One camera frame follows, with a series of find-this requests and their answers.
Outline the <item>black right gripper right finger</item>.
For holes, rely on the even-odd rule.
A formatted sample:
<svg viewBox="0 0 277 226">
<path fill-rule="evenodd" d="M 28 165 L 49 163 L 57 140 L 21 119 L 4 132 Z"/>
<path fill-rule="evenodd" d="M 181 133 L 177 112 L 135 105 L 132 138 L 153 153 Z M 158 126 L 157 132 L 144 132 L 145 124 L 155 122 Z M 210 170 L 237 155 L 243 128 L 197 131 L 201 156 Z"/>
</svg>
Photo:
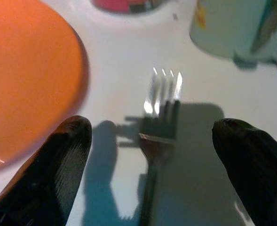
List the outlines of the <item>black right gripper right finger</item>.
<svg viewBox="0 0 277 226">
<path fill-rule="evenodd" d="M 277 141 L 266 131 L 233 118 L 214 123 L 212 140 L 254 224 L 277 226 Z"/>
</svg>

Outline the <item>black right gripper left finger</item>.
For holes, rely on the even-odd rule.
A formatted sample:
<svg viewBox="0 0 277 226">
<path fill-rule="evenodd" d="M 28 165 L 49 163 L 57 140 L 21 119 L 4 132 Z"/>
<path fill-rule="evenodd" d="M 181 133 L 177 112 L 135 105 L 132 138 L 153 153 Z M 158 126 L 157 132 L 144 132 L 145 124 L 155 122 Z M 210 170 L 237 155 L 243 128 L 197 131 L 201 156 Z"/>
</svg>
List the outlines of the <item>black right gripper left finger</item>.
<svg viewBox="0 0 277 226">
<path fill-rule="evenodd" d="M 1 191 L 0 226 L 66 225 L 91 143 L 87 118 L 63 121 Z"/>
</svg>

